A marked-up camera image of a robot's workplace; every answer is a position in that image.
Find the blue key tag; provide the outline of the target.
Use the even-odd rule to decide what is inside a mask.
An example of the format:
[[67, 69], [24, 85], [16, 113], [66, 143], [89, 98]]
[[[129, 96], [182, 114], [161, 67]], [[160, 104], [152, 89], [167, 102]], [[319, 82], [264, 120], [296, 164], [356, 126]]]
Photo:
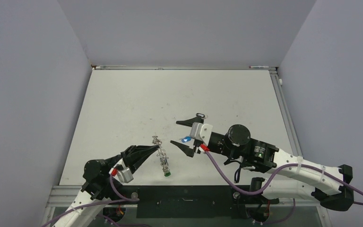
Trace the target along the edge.
[[183, 137], [180, 139], [180, 141], [182, 143], [187, 143], [187, 142], [191, 141], [191, 137], [190, 136]]

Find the round steel key organizer disc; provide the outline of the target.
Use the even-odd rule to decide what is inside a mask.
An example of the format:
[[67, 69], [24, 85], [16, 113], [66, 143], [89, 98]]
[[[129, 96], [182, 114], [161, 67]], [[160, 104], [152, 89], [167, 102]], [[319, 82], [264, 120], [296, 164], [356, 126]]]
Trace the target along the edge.
[[162, 171], [164, 174], [166, 171], [170, 171], [168, 157], [167, 157], [165, 149], [163, 149], [163, 147], [162, 147], [162, 141], [159, 139], [159, 137], [152, 136], [152, 138], [153, 138], [152, 143], [154, 145], [160, 146], [160, 149], [157, 150], [157, 156], [159, 157], [160, 165], [162, 167]]

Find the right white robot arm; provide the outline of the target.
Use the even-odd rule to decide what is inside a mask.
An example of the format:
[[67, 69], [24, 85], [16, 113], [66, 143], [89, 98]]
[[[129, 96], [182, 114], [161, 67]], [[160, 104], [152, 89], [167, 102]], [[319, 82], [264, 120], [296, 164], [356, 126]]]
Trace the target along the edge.
[[332, 167], [305, 160], [252, 138], [249, 129], [241, 124], [232, 125], [224, 134], [214, 132], [200, 113], [176, 124], [190, 127], [193, 145], [175, 142], [175, 146], [189, 157], [205, 153], [213, 159], [218, 154], [225, 157], [224, 165], [237, 164], [235, 178], [228, 184], [253, 202], [300, 198], [335, 211], [347, 211], [354, 203], [351, 166]]

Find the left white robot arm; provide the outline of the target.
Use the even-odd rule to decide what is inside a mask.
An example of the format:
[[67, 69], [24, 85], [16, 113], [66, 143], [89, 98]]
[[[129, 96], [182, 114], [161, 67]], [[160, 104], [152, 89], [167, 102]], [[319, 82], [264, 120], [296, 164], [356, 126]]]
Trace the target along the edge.
[[159, 148], [159, 145], [132, 145], [113, 157], [87, 161], [83, 168], [85, 182], [76, 197], [65, 212], [44, 226], [87, 227], [106, 205], [139, 203], [137, 192], [124, 187]]

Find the loose black key tag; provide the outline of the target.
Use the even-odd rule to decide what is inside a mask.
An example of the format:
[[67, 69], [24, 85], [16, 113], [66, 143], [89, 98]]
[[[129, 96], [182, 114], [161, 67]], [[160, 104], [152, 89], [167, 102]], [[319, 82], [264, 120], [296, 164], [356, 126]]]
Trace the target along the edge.
[[207, 116], [205, 114], [203, 114], [203, 113], [196, 113], [196, 116], [199, 116], [202, 119], [206, 119], [207, 118]]

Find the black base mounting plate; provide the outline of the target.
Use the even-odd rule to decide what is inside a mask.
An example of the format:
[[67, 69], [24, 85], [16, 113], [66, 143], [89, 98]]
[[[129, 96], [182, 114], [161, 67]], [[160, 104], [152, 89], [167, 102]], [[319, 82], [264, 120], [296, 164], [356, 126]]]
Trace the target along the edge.
[[106, 187], [112, 200], [119, 198], [114, 188], [128, 198], [125, 204], [137, 206], [137, 218], [265, 217], [267, 206], [279, 203], [261, 194], [244, 195], [228, 185], [126, 186], [114, 179]]

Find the aluminium frame rail back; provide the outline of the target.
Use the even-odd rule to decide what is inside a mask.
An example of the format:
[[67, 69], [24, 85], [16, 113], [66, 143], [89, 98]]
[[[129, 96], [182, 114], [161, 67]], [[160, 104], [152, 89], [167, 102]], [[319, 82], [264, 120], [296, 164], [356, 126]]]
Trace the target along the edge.
[[127, 65], [92, 65], [95, 70], [271, 70], [269, 66], [127, 66]]

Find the aluminium frame rail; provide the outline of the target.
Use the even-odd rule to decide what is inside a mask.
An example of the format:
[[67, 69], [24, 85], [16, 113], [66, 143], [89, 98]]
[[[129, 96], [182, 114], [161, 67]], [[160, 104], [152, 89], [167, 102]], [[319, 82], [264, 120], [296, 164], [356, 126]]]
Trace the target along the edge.
[[92, 65], [95, 70], [271, 70], [269, 66], [127, 66], [127, 65]]
[[277, 71], [268, 70], [267, 72], [270, 75], [270, 80], [276, 94], [277, 103], [290, 143], [290, 149], [288, 151], [280, 149], [280, 151], [276, 153], [275, 161], [277, 166], [282, 167], [282, 169], [278, 172], [274, 170], [272, 173], [274, 177], [286, 176], [287, 178], [284, 180], [269, 178], [267, 181], [269, 185], [262, 195], [268, 199], [295, 199], [301, 203], [308, 202], [319, 206], [320, 201], [311, 195], [311, 193], [315, 191], [315, 187], [309, 180], [312, 176], [321, 177], [322, 174], [312, 169], [305, 168], [304, 165], [316, 168], [322, 168], [323, 166], [303, 159], [303, 153], [285, 103], [280, 78]]

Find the aluminium frame rail right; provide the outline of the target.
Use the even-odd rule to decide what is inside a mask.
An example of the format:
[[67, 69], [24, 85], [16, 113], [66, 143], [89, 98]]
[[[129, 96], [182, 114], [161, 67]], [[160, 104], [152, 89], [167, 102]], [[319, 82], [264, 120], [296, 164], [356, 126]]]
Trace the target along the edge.
[[321, 177], [322, 174], [312, 169], [305, 168], [304, 165], [316, 168], [322, 168], [323, 166], [303, 159], [303, 153], [285, 103], [280, 78], [277, 71], [268, 70], [267, 72], [270, 75], [270, 80], [276, 94], [277, 103], [290, 143], [290, 149], [288, 151], [280, 149], [280, 151], [276, 153], [275, 161], [277, 166], [282, 167], [282, 169], [278, 172], [274, 170], [272, 173], [274, 177], [286, 176], [287, 178], [284, 180], [269, 178], [267, 181], [269, 185], [262, 195], [268, 199], [295, 199], [301, 203], [308, 202], [319, 206], [320, 201], [311, 195], [311, 193], [315, 191], [315, 187], [309, 180], [312, 176]]

